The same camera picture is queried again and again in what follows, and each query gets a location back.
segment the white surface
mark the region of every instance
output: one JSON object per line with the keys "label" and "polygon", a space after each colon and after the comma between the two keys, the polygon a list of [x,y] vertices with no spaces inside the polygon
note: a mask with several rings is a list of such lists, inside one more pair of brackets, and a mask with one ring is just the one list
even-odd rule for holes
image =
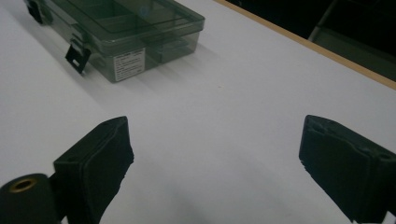
{"label": "white surface", "polygon": [[196,52],[117,84],[77,74],[22,0],[0,3],[0,184],[51,175],[126,115],[135,163],[101,223],[348,223],[298,159],[304,117],[395,151],[396,91],[213,1],[179,2],[206,17]]}

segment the plastic storage box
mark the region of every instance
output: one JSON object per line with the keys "label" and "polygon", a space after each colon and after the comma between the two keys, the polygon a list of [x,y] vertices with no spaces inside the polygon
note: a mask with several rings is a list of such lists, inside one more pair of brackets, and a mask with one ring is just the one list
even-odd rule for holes
{"label": "plastic storage box", "polygon": [[25,0],[29,13],[70,43],[66,60],[90,62],[109,81],[195,51],[205,18],[173,0]]}

